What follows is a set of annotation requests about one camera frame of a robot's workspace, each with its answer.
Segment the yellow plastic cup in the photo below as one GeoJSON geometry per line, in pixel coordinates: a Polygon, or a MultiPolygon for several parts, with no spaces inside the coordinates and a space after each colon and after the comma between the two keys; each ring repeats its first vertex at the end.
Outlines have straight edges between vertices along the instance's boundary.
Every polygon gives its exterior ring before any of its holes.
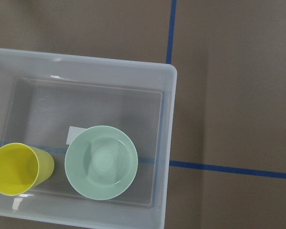
{"type": "Polygon", "coordinates": [[[17,196],[46,181],[54,172],[46,151],[23,143],[0,147],[0,193],[17,196]]]}

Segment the clear plastic bin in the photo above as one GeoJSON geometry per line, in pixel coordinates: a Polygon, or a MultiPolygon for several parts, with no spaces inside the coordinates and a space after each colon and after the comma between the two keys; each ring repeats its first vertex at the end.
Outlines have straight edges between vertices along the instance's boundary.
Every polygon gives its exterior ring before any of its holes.
{"type": "Polygon", "coordinates": [[[0,194],[0,216],[93,229],[162,229],[177,70],[169,64],[0,49],[0,146],[49,152],[52,176],[25,194],[0,194]],[[64,172],[70,127],[109,125],[138,157],[130,187],[111,200],[77,193],[64,172]]]}

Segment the green plastic bowl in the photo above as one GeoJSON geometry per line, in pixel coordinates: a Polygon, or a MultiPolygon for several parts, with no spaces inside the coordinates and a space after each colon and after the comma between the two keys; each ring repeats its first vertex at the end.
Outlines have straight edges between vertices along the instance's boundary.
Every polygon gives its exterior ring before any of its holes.
{"type": "Polygon", "coordinates": [[[123,131],[93,126],[71,141],[64,167],[70,185],[79,194],[92,200],[108,200],[122,194],[134,181],[138,154],[123,131]]]}

